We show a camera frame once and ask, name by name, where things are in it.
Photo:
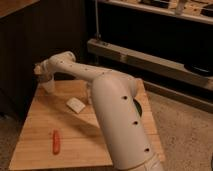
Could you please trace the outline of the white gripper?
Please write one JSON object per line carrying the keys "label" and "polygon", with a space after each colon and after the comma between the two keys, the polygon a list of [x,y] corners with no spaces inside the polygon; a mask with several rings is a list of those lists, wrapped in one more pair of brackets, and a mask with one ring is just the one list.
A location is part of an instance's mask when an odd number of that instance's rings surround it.
{"label": "white gripper", "polygon": [[50,81],[53,79],[53,74],[46,61],[35,64],[34,74],[37,76],[39,81]]}

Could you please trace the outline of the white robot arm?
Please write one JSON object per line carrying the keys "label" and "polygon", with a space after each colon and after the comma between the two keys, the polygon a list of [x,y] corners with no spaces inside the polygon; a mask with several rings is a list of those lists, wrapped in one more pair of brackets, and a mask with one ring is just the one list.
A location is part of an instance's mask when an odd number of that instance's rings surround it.
{"label": "white robot arm", "polygon": [[117,70],[81,64],[70,51],[55,54],[35,65],[43,83],[65,73],[91,85],[91,101],[112,160],[119,171],[164,171],[142,125],[134,99],[135,77]]}

